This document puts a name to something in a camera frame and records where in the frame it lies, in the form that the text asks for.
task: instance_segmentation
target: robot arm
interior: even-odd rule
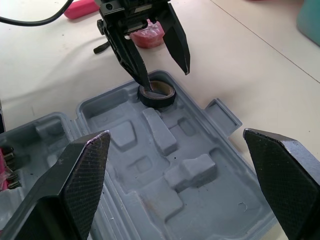
[[[96,0],[102,19],[98,29],[110,43],[121,66],[147,91],[152,91],[148,72],[135,44],[125,36],[144,29],[151,22],[160,22],[164,43],[172,58],[187,75],[190,52],[186,34],[168,0]]]

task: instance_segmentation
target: textured gripper pad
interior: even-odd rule
[[[82,240],[86,240],[99,204],[110,134],[88,141],[63,190],[63,200]]]
[[[320,225],[320,163],[294,139],[253,129],[243,136],[261,190],[287,237],[311,239]]]

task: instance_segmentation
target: teal container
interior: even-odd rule
[[[304,35],[320,46],[320,0],[305,0],[296,23]]]

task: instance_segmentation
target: gray plastic case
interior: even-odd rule
[[[21,182],[0,192],[0,227],[69,142],[106,129],[108,163],[88,239],[258,240],[273,226],[256,175],[228,141],[241,122],[218,99],[201,110],[168,73],[149,76],[174,86],[172,106],[147,108],[131,81],[81,103],[76,120],[52,113],[0,135],[0,146],[14,147]]]

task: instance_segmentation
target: black cable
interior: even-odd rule
[[[63,7],[53,16],[40,20],[40,21],[19,21],[19,20],[13,20],[9,18],[5,18],[0,16],[0,23],[5,24],[11,24],[16,26],[23,26],[23,27],[36,27],[36,26],[42,26],[49,23],[52,23],[54,20],[57,20],[64,12],[67,10],[67,8],[72,4],[74,0],[67,0],[66,3],[63,5]]]

